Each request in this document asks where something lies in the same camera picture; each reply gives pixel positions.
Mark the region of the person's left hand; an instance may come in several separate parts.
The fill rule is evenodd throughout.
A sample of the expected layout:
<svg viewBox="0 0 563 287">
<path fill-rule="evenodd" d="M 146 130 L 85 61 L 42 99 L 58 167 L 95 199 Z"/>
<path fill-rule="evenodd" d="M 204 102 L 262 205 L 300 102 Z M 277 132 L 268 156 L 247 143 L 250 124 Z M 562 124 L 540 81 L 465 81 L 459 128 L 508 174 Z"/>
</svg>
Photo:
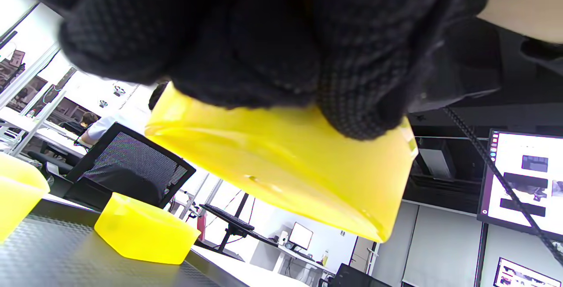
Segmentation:
<svg viewBox="0 0 563 287">
<path fill-rule="evenodd" d="M 340 134 L 397 127 L 444 30 L 487 0 L 39 0 L 86 73 L 169 78 L 224 109 L 315 103 Z"/>
</svg>

